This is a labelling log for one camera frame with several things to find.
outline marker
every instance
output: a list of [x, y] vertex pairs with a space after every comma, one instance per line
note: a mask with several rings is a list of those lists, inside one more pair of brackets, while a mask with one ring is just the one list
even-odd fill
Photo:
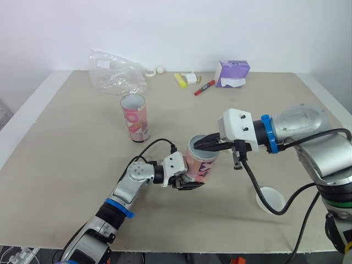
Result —
[[194, 95], [198, 95], [201, 92], [203, 92], [204, 90], [208, 89], [210, 86], [212, 86], [215, 83], [215, 80], [211, 80], [210, 82], [208, 82], [206, 85], [204, 85], [201, 89], [199, 89], [198, 91], [196, 91], [194, 93]]

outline pink cylindrical can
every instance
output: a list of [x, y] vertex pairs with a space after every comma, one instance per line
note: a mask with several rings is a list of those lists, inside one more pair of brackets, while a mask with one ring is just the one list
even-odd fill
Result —
[[219, 155], [218, 151], [194, 149], [194, 143], [204, 137], [205, 135], [194, 136], [188, 142], [188, 151], [185, 156], [188, 170], [183, 176], [185, 182], [204, 183], [209, 177], [214, 162]]
[[149, 130], [144, 97], [136, 94], [126, 95], [121, 99], [120, 104], [131, 139], [135, 142], [147, 140]]

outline robotic arm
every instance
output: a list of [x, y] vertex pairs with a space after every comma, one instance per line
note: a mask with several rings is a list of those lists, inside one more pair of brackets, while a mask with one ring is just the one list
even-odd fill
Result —
[[[263, 115], [256, 121], [248, 112], [229, 109], [218, 125], [219, 133], [206, 136], [194, 146], [207, 151], [233, 149], [234, 169], [242, 169], [246, 153], [259, 152], [259, 145], [265, 145], [269, 153], [295, 147], [327, 208], [328, 238], [343, 254], [352, 248], [352, 144], [348, 130], [330, 130], [326, 112], [304, 104], [281, 115]], [[346, 133], [347, 138], [337, 132]]]
[[141, 187], [152, 183], [167, 186], [185, 171], [186, 163], [178, 151], [166, 157], [162, 165], [133, 162], [95, 216], [67, 243], [61, 263], [107, 263], [111, 254], [108, 244], [114, 242], [125, 218], [134, 216], [130, 209]]
[[[259, 152], [265, 145], [269, 153], [278, 153], [294, 146], [299, 160], [323, 198], [327, 208], [326, 233], [342, 253], [352, 248], [352, 145], [348, 138], [331, 134], [326, 112], [301, 104], [281, 115], [263, 115], [253, 121], [249, 112], [227, 110], [218, 120], [219, 133], [197, 141], [199, 150], [232, 149], [234, 169], [242, 169], [248, 151]], [[126, 217], [134, 214], [132, 204], [142, 186], [172, 184], [179, 190], [191, 190], [203, 183], [185, 183], [181, 175], [187, 171], [180, 152], [166, 157], [161, 165], [133, 162], [95, 216], [77, 231], [63, 250], [61, 263], [107, 263], [117, 230]]]

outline power strip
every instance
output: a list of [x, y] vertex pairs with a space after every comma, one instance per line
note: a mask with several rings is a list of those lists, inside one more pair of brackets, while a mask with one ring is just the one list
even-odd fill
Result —
[[30, 251], [26, 247], [21, 247], [21, 251], [20, 252], [17, 252], [15, 255], [13, 255], [13, 256], [11, 256], [9, 258], [9, 263], [12, 263], [12, 264], [29, 264], [34, 259], [34, 256], [38, 253], [38, 251], [39, 251], [39, 248], [37, 248], [37, 247], [35, 247], [32, 251]]

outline tissue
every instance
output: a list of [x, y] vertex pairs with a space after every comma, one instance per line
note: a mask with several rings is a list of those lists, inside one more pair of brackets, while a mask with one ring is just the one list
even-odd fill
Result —
[[215, 72], [216, 87], [239, 87], [246, 84], [250, 66], [245, 60], [221, 60]]

